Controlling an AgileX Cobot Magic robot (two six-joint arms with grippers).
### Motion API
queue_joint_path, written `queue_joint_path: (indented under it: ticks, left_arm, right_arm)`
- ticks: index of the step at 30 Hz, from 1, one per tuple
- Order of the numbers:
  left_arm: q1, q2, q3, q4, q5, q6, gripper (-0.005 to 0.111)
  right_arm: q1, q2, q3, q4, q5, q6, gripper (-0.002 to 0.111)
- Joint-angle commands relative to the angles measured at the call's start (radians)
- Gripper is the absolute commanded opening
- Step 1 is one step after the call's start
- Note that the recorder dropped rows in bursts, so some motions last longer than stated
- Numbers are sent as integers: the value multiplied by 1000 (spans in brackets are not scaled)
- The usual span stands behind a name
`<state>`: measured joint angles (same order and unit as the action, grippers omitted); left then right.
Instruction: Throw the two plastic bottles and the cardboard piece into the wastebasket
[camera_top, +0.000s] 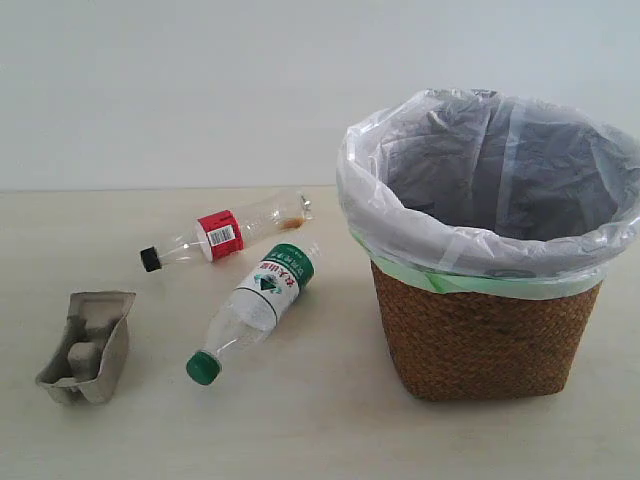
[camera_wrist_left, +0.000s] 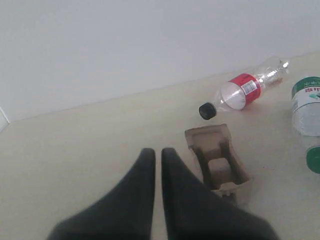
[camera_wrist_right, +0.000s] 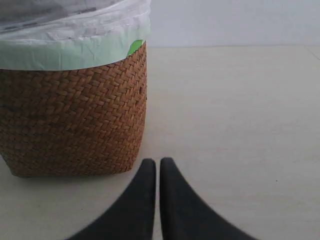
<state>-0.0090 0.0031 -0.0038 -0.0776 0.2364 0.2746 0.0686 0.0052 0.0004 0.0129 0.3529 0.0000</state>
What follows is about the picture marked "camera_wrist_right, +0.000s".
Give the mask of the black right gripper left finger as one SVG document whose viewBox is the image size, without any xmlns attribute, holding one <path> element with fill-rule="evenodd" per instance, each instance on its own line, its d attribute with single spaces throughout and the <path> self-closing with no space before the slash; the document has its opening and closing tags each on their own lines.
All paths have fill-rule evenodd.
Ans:
<svg viewBox="0 0 320 240">
<path fill-rule="evenodd" d="M 156 200 L 156 163 L 146 158 L 120 197 L 71 240 L 151 240 Z"/>
</svg>

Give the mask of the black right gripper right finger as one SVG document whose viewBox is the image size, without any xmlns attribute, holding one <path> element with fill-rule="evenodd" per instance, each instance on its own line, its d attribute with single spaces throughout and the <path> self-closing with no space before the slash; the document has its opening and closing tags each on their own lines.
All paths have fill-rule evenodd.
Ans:
<svg viewBox="0 0 320 240">
<path fill-rule="evenodd" d="M 160 161 L 159 207 L 164 240 L 254 239 L 208 206 L 170 157 Z"/>
</svg>

